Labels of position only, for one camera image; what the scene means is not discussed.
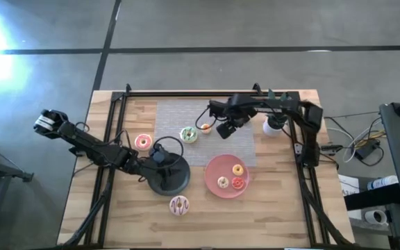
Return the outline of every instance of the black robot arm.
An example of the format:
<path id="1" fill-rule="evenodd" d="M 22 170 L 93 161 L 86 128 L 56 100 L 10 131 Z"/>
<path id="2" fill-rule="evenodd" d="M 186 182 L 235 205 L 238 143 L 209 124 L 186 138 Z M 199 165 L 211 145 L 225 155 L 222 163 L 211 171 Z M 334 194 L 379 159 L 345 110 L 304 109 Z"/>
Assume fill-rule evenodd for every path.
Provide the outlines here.
<path id="1" fill-rule="evenodd" d="M 224 122 L 217 126 L 217 132 L 224 139 L 259 112 L 286 114 L 304 131 L 300 162 L 308 167 L 319 165 L 320 148 L 317 143 L 317 133 L 323 115 L 323 110 L 319 106 L 308 101 L 256 99 L 248 94 L 234 94 L 226 103 L 211 100 L 208 107 L 211 117 Z"/>
<path id="2" fill-rule="evenodd" d="M 57 110 L 43 110 L 33 128 L 36 133 L 50 139 L 62 138 L 73 145 L 69 150 L 85 152 L 95 165 L 115 167 L 127 174 L 137 174 L 146 179 L 154 179 L 157 171 L 166 169 L 165 165 L 173 162 L 173 158 L 160 144 L 154 144 L 149 158 L 138 158 L 138 152 L 112 142 L 102 142 L 94 136 L 77 128 L 78 124 L 69 122 L 67 115 Z"/>

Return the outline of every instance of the concrete floor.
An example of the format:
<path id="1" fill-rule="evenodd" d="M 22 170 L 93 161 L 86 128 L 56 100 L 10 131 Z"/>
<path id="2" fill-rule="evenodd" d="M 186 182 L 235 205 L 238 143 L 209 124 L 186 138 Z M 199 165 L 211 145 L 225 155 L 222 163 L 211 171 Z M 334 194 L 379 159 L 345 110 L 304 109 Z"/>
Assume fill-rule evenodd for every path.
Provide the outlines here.
<path id="1" fill-rule="evenodd" d="M 114 0 L 0 0 L 0 49 L 102 48 L 113 6 Z M 400 45 L 400 0 L 123 0 L 111 47 L 341 45 Z M 68 144 L 35 134 L 32 125 L 43 108 L 83 121 L 99 60 L 99 54 L 0 56 L 0 152 L 35 172 L 32 183 L 11 183 L 0 249 L 56 243 L 75 157 Z M 101 89 L 126 83 L 135 90 L 248 89 L 255 82 L 318 89 L 328 116 L 375 111 L 400 101 L 400 51 L 116 54 L 108 57 Z M 359 133 L 376 117 L 340 121 Z M 341 163 L 340 173 L 393 174 L 385 151 L 380 165 L 353 160 Z M 382 247 L 386 238 L 356 240 Z"/>

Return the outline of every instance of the gray mat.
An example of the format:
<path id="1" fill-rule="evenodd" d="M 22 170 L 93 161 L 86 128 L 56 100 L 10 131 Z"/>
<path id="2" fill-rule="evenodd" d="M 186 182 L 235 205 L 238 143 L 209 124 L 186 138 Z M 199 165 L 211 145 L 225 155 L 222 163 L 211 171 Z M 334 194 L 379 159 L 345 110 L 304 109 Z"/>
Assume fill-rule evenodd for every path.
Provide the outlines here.
<path id="1" fill-rule="evenodd" d="M 195 127 L 197 117 L 205 110 L 208 100 L 160 100 L 157 104 L 155 139 L 171 135 L 180 138 L 180 131 L 186 126 Z M 199 126 L 204 123 L 211 124 L 214 121 L 208 112 L 199 120 Z M 191 166 L 206 166 L 214 157 L 229 153 L 240 158 L 247 167 L 256 166 L 256 153 L 254 151 L 253 128 L 248 122 L 239 128 L 226 140 L 222 139 L 214 125 L 211 133 L 204 135 L 198 131 L 199 137 L 192 144 L 183 143 L 185 153 L 183 157 Z M 180 153 L 180 145 L 170 139 L 162 141 L 166 150 Z"/>

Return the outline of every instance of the pink plate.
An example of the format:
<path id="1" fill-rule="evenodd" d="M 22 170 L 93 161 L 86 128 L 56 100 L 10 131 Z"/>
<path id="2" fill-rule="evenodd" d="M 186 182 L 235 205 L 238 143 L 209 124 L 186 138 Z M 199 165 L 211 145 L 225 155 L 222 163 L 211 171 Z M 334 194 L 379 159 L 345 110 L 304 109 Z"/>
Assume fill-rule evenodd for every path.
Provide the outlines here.
<path id="1" fill-rule="evenodd" d="M 233 173 L 233 167 L 236 164 L 240 164 L 244 172 L 241 176 L 236 176 Z M 217 181 L 220 177 L 226 177 L 229 181 L 229 185 L 226 188 L 220 188 L 217 184 Z M 232 180 L 235 177 L 243 178 L 245 181 L 244 187 L 236 190 L 232 186 Z M 248 187 L 249 182 L 249 172 L 247 167 L 244 166 L 244 163 L 239 158 L 233 155 L 221 155 L 215 156 L 206 166 L 205 171 L 205 182 L 208 189 L 215 195 L 224 199 L 232 199 L 241 195 L 246 188 Z"/>

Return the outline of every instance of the sprinkled donut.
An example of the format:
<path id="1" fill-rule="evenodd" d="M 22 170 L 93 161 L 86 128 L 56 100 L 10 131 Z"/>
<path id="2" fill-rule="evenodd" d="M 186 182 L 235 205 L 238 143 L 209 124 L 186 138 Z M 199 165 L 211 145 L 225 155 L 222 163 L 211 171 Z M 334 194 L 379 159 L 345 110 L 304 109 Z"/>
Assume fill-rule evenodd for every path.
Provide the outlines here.
<path id="1" fill-rule="evenodd" d="M 244 179 L 240 177 L 235 177 L 233 178 L 231 185 L 237 190 L 242 189 L 244 187 Z"/>
<path id="2" fill-rule="evenodd" d="M 243 169 L 243 167 L 242 167 L 240 164 L 234 165 L 234 167 L 233 167 L 233 173 L 234 173 L 236 176 L 241 176 L 241 175 L 243 174 L 243 172 L 244 172 L 244 169 Z"/>
<path id="3" fill-rule="evenodd" d="M 218 184 L 219 188 L 227 188 L 229 185 L 229 181 L 226 177 L 222 176 L 217 180 L 217 184 Z"/>
<path id="4" fill-rule="evenodd" d="M 141 134 L 135 139 L 135 148 L 140 151 L 147 151 L 152 146 L 152 138 L 150 135 Z"/>
<path id="5" fill-rule="evenodd" d="M 183 195 L 172 198 L 171 202 L 169 202 L 169 210 L 175 215 L 184 215 L 189 210 L 188 198 Z"/>
<path id="6" fill-rule="evenodd" d="M 211 127 L 209 126 L 209 124 L 203 124 L 203 125 L 201 125 L 200 128 L 202 128 L 201 132 L 206 134 L 206 135 L 211 133 Z"/>
<path id="7" fill-rule="evenodd" d="M 180 132 L 180 139 L 184 143 L 193 143 L 197 140 L 198 134 L 197 130 L 192 127 L 186 127 Z"/>

